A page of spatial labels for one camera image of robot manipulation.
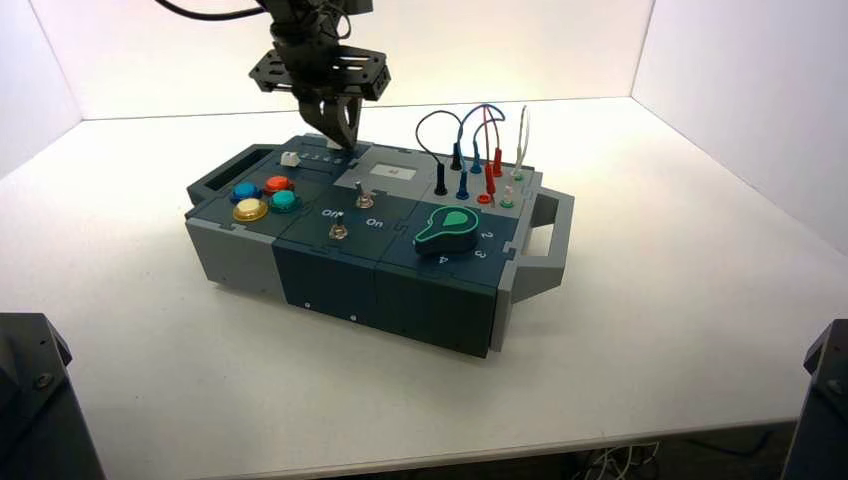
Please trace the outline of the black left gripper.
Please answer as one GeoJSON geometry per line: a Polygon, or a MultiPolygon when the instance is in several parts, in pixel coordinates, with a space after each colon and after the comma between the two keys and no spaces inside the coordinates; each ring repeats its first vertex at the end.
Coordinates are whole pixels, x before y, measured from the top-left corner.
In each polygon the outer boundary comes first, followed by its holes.
{"type": "Polygon", "coordinates": [[[357,144],[362,99],[379,100],[391,74],[384,53],[342,44],[338,22],[337,18],[273,22],[273,48],[249,76],[264,92],[349,96],[299,101],[299,113],[329,140],[352,150],[357,144]]]}

